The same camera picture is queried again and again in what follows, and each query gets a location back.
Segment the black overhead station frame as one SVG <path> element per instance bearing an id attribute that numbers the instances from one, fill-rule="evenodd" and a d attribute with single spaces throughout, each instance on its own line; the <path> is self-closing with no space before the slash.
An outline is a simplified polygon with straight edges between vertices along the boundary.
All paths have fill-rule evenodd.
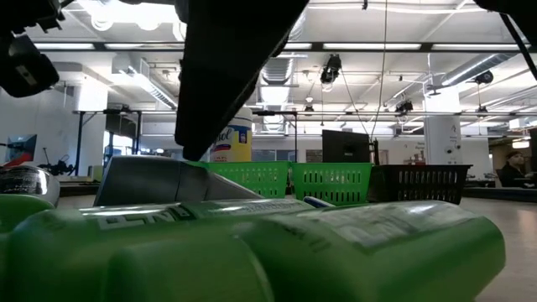
<path id="1" fill-rule="evenodd" d="M 114 155 L 136 154 L 141 138 L 142 112 L 130 109 L 74 111 L 78 115 L 74 176 L 88 176 Z"/>
<path id="2" fill-rule="evenodd" d="M 297 111 L 272 111 L 272 110 L 259 110 L 254 111 L 253 115 L 258 117 L 272 117 L 272 116 L 281 116 L 284 119 L 287 116 L 292 116 L 293 121 L 291 124 L 293 125 L 295 132 L 294 132 L 294 146 L 295 146 L 295 163 L 298 163 L 298 112 Z"/>

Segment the black monitor panel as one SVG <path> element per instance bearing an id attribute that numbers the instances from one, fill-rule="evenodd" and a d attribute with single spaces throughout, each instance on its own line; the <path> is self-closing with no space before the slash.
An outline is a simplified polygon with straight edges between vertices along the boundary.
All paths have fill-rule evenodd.
<path id="1" fill-rule="evenodd" d="M 369 136 L 333 130 L 322 131 L 323 163 L 369 163 Z"/>

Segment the black plastic basket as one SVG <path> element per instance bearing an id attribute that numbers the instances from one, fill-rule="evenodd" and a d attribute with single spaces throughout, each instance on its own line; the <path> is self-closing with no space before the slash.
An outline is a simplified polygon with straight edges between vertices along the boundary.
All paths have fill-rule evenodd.
<path id="1" fill-rule="evenodd" d="M 471 165 L 373 166 L 366 201 L 441 200 L 459 205 Z"/>

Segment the white pillar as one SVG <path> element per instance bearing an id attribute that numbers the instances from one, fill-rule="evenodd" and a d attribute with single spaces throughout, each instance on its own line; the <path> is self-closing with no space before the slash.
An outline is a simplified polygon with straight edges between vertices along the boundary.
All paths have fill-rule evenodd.
<path id="1" fill-rule="evenodd" d="M 427 164 L 462 164 L 459 91 L 447 87 L 425 94 Z"/>

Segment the dark blue razor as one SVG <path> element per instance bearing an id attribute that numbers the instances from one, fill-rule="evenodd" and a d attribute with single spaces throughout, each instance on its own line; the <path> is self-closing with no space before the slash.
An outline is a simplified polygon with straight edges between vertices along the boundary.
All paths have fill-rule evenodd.
<path id="1" fill-rule="evenodd" d="M 310 205 L 310 206 L 313 206 L 315 208 L 334 207 L 334 205 L 332 205 L 331 203 L 323 201 L 323 200 L 320 200 L 320 199 L 312 197 L 312 196 L 305 196 L 304 199 L 303 199 L 303 202 L 308 204 L 308 205 Z"/>

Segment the green travel shampoo bottle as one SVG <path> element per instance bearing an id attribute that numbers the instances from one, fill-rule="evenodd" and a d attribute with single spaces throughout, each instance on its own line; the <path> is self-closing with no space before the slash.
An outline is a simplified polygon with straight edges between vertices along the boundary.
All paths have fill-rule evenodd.
<path id="1" fill-rule="evenodd" d="M 11 232 L 20 222 L 54 205 L 33 195 L 0 194 L 0 235 Z"/>
<path id="2" fill-rule="evenodd" d="M 7 237 L 0 302 L 274 302 L 235 228 L 289 199 L 41 211 Z"/>
<path id="3" fill-rule="evenodd" d="M 440 201 L 262 216 L 125 247 L 102 302 L 473 302 L 503 269 L 502 233 Z"/>

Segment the person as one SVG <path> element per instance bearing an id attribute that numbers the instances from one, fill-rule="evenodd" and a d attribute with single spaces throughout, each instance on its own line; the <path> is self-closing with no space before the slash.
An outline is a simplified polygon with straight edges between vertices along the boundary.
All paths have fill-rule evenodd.
<path id="1" fill-rule="evenodd" d="M 519 187 L 524 189 L 537 189 L 531 174 L 524 174 L 524 156 L 513 151 L 506 156 L 506 163 L 500 169 L 499 179 L 502 187 Z"/>

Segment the green plastic basket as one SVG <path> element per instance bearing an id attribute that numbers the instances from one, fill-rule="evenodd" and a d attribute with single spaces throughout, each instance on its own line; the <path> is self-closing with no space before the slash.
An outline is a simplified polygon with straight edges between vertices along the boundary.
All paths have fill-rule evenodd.
<path id="1" fill-rule="evenodd" d="M 297 199 L 314 197 L 335 206 L 367 203 L 370 163 L 293 163 Z"/>
<path id="2" fill-rule="evenodd" d="M 284 198 L 290 162 L 190 162 L 266 198 Z"/>

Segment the blue red wall poster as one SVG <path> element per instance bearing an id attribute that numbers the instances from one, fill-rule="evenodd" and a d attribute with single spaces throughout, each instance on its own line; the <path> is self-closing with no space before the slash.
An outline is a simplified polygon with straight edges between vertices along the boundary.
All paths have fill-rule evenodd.
<path id="1" fill-rule="evenodd" d="M 36 143 L 36 134 L 8 137 L 6 143 L 0 143 L 0 146 L 6 148 L 4 166 L 12 167 L 33 161 Z"/>

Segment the black aluminium table frame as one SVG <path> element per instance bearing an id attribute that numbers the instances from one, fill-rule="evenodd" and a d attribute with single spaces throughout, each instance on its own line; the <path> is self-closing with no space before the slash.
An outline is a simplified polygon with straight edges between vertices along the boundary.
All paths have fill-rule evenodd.
<path id="1" fill-rule="evenodd" d="M 98 185 L 63 186 L 60 188 L 60 198 L 95 195 L 98 188 Z M 506 200 L 537 204 L 537 190 L 534 189 L 465 187 L 462 190 L 461 195 L 463 197 L 478 199 Z"/>

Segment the yellow white wipes canister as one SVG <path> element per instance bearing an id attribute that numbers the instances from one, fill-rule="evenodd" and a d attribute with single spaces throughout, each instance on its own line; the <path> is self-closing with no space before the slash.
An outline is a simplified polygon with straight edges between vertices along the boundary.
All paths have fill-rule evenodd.
<path id="1" fill-rule="evenodd" d="M 213 143 L 211 162 L 250 162 L 252 160 L 253 112 L 242 107 Z"/>

